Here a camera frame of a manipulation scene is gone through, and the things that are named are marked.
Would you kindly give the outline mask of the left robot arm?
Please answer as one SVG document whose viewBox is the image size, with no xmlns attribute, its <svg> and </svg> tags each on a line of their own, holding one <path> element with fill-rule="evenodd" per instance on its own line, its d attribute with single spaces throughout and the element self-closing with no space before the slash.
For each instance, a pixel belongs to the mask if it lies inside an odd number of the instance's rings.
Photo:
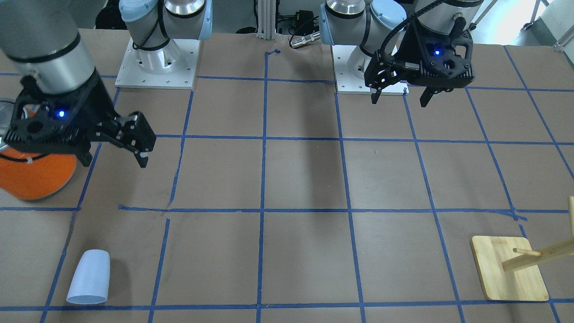
<svg viewBox="0 0 574 323">
<path fill-rule="evenodd" d="M 441 92 L 475 80 L 470 24 L 481 0 L 417 0 L 410 15 L 394 0 L 326 0 L 318 22 L 322 43 L 353 45 L 371 102 L 401 81 L 424 86 L 424 108 Z"/>
</svg>

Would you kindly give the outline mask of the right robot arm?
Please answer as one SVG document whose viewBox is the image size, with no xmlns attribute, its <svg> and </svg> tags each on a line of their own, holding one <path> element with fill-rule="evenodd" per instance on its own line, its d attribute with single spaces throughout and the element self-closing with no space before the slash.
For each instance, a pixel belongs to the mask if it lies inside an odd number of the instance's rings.
<svg viewBox="0 0 574 323">
<path fill-rule="evenodd" d="M 115 111 L 74 19 L 60 0 L 3 0 L 1 49 L 22 92 L 2 140 L 23 153 L 92 161 L 93 142 L 127 149 L 145 168 L 156 135 L 142 112 Z M 116 85 L 191 89 L 199 44 L 213 32 L 211 0 L 121 0 L 130 33 Z"/>
</svg>

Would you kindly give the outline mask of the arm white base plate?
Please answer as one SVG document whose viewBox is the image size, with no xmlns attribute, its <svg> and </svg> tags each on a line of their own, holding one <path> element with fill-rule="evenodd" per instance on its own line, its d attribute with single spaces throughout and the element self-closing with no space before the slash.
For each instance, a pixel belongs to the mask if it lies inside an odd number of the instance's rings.
<svg viewBox="0 0 574 323">
<path fill-rule="evenodd" d="M 201 41 L 171 39 L 156 51 L 135 50 L 130 40 L 117 72 L 120 88 L 192 90 Z"/>
<path fill-rule="evenodd" d="M 339 94 L 369 95 L 371 88 L 365 85 L 364 72 L 371 57 L 358 46 L 333 45 L 332 57 Z"/>
</svg>

